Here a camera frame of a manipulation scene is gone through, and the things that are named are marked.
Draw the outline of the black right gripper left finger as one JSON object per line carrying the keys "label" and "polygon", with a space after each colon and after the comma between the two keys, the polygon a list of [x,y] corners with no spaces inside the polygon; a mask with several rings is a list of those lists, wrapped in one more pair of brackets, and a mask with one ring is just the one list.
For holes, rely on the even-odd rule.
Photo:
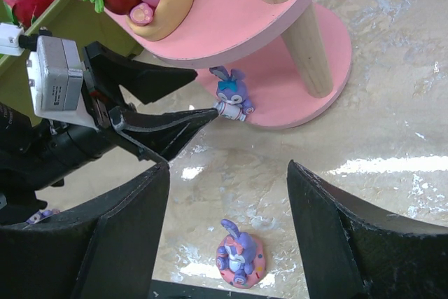
{"label": "black right gripper left finger", "polygon": [[36,224],[1,227],[2,298],[147,298],[169,194],[156,164]]}

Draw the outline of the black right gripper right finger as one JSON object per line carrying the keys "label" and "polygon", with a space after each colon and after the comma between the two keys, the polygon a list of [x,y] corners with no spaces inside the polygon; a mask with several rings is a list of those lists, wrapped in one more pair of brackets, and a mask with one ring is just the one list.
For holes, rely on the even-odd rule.
{"label": "black right gripper right finger", "polygon": [[310,298],[446,298],[447,228],[375,206],[290,161]]}

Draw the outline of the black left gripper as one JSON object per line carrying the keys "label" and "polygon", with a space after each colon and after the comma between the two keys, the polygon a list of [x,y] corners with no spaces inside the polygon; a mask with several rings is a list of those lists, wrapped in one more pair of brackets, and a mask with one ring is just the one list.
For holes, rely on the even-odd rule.
{"label": "black left gripper", "polygon": [[[192,69],[163,67],[122,56],[95,41],[83,48],[91,97],[124,105],[124,87],[150,104],[193,82]],[[1,221],[25,222],[47,203],[36,191],[63,186],[65,176],[119,146],[139,160],[173,160],[207,124],[215,108],[148,115],[115,107],[111,131],[43,119],[33,126],[28,116],[1,105]]]}

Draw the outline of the blue purple bunny toy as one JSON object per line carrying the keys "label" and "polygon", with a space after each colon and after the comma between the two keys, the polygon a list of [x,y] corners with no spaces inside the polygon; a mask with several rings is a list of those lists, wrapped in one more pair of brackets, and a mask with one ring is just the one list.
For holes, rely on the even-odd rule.
{"label": "blue purple bunny toy", "polygon": [[222,117],[244,122],[247,115],[255,111],[244,82],[244,72],[238,69],[228,71],[224,66],[210,67],[209,71],[219,79],[216,89],[218,101],[213,107]]}

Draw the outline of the purple bunny pink disc toy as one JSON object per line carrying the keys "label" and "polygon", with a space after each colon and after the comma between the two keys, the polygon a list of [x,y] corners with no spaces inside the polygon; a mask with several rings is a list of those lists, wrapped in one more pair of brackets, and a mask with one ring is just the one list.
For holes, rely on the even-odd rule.
{"label": "purple bunny pink disc toy", "polygon": [[235,288],[251,288],[266,273],[266,257],[263,243],[253,235],[239,230],[228,219],[220,224],[228,234],[216,249],[216,266],[221,277]]}

